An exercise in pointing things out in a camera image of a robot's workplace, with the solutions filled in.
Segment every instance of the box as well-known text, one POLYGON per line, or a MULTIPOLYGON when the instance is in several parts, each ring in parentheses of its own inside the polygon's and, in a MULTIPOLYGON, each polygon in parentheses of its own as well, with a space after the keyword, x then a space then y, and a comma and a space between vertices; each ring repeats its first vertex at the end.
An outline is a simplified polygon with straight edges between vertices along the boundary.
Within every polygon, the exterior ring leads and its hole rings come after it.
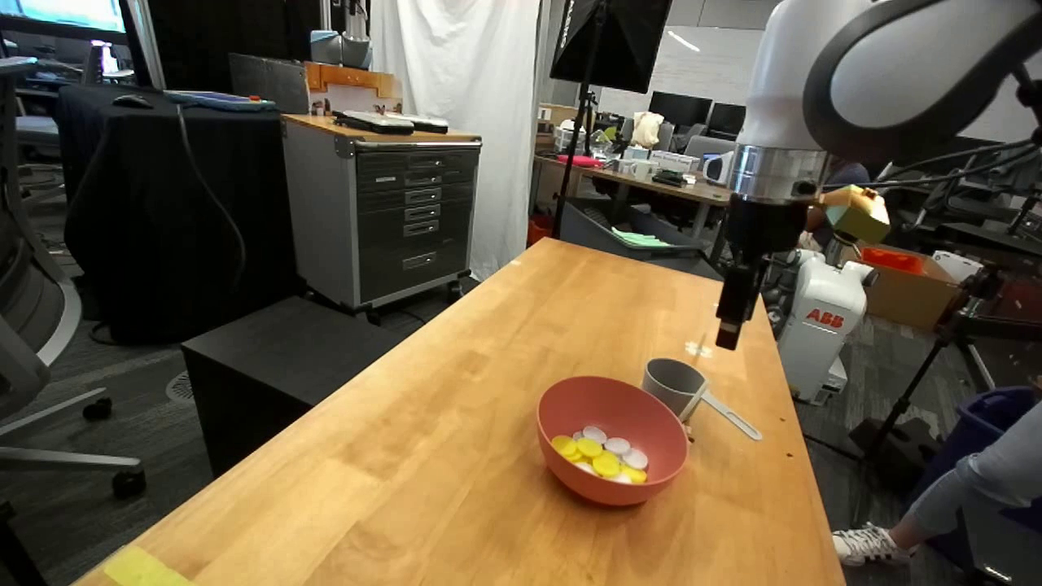
POLYGON ((936 332, 949 305, 961 299, 961 286, 926 253, 898 248, 871 249, 909 257, 909 265, 874 271, 866 312, 915 332, 936 332))

